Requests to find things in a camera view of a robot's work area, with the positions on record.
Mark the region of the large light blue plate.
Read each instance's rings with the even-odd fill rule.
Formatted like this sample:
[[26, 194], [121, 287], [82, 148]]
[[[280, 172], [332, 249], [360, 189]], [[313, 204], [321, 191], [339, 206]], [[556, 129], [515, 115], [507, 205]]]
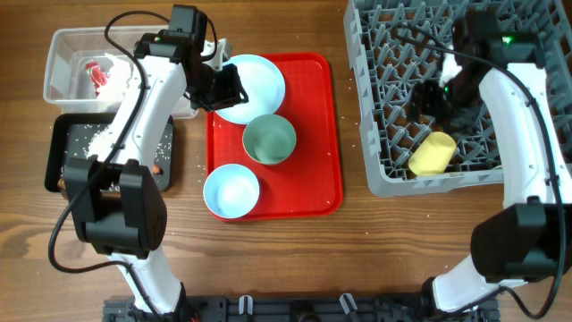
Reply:
[[236, 55], [223, 63], [234, 64], [248, 102], [216, 111], [230, 123], [246, 125], [264, 114], [274, 114], [285, 97], [285, 80], [278, 67], [261, 55]]

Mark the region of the yellow plastic cup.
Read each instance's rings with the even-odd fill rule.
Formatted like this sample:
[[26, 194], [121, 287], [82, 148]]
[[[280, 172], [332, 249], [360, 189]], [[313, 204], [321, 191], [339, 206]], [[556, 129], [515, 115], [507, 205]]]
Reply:
[[456, 147], [457, 142], [449, 134], [434, 131], [412, 154], [408, 167], [416, 176], [443, 174]]

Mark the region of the mint green bowl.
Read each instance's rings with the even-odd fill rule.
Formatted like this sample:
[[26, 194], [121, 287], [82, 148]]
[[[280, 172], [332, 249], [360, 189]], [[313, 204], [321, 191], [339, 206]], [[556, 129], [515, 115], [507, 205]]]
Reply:
[[262, 165], [278, 165], [286, 160], [297, 145], [294, 126], [277, 114], [265, 114], [253, 119], [242, 135], [247, 155]]

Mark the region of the white tissue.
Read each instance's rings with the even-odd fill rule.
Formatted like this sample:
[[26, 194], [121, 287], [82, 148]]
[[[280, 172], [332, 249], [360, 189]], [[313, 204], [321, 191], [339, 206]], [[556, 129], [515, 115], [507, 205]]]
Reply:
[[104, 101], [122, 100], [129, 88], [129, 81], [132, 76], [131, 64], [108, 53], [105, 53], [105, 58], [112, 62], [112, 66], [107, 73], [108, 78], [105, 85], [99, 89], [97, 99]]

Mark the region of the light blue bowl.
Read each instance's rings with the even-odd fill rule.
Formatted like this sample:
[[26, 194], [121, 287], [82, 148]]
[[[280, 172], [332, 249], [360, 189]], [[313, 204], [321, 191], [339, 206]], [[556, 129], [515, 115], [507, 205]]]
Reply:
[[259, 197], [257, 177], [239, 164], [217, 167], [207, 176], [203, 188], [206, 206], [222, 219], [244, 217], [256, 206]]

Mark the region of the white rice pile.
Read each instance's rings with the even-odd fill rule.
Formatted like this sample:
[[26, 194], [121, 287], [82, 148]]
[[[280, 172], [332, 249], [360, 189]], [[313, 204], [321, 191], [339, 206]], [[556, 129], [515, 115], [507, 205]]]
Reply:
[[[70, 157], [87, 159], [92, 155], [96, 144], [105, 141], [104, 136], [108, 132], [109, 125], [104, 123], [74, 124], [68, 130], [63, 150], [63, 163]], [[172, 143], [174, 139], [174, 127], [168, 123], [164, 133], [157, 144], [154, 156], [154, 165], [158, 166], [165, 174], [172, 164]]]

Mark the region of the brown food scrap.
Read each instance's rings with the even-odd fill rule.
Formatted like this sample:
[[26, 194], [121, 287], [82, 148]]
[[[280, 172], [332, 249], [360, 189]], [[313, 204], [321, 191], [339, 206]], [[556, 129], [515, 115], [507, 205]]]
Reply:
[[57, 182], [57, 187], [60, 192], [66, 192], [65, 182], [63, 178], [60, 178]]

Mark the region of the red snack wrapper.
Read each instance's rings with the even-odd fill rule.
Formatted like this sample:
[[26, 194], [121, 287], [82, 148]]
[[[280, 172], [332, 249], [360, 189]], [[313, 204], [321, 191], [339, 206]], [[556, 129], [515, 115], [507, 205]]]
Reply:
[[102, 70], [99, 63], [95, 61], [87, 63], [85, 69], [93, 83], [95, 93], [98, 96], [101, 89], [107, 84], [109, 76]]

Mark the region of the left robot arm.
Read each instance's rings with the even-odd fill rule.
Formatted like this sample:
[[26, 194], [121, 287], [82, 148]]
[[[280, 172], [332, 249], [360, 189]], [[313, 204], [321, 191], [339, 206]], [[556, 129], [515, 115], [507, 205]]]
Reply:
[[212, 21], [177, 4], [167, 28], [147, 33], [127, 53], [135, 72], [102, 140], [87, 158], [71, 158], [63, 172], [68, 206], [80, 241], [120, 268], [138, 321], [196, 321], [161, 243], [167, 209], [153, 178], [156, 149], [181, 98], [207, 112], [248, 101], [238, 69], [204, 50]]

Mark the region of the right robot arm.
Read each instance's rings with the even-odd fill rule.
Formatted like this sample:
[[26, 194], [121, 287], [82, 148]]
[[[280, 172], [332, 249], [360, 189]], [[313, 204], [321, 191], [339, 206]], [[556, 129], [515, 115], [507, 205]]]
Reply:
[[424, 284], [425, 314], [446, 319], [476, 309], [501, 292], [551, 281], [542, 318], [571, 267], [571, 176], [548, 104], [547, 53], [530, 30], [505, 30], [497, 16], [471, 11], [443, 45], [414, 24], [395, 26], [403, 42], [444, 55], [458, 66], [441, 91], [442, 104], [418, 103], [443, 128], [460, 108], [481, 99], [492, 120], [504, 179], [503, 209], [479, 224], [470, 253], [451, 271]]

